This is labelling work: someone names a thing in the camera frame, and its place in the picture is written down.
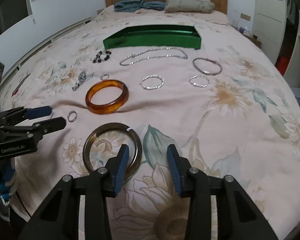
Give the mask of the blue gloved hand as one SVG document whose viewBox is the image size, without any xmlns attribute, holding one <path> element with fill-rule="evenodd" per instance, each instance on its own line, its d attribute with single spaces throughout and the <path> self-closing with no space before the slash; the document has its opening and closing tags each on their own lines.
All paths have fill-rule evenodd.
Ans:
<svg viewBox="0 0 300 240">
<path fill-rule="evenodd" d="M 0 203 L 7 206 L 17 190 L 17 172 L 14 165 L 6 167 L 3 171 L 0 172 Z"/>
</svg>

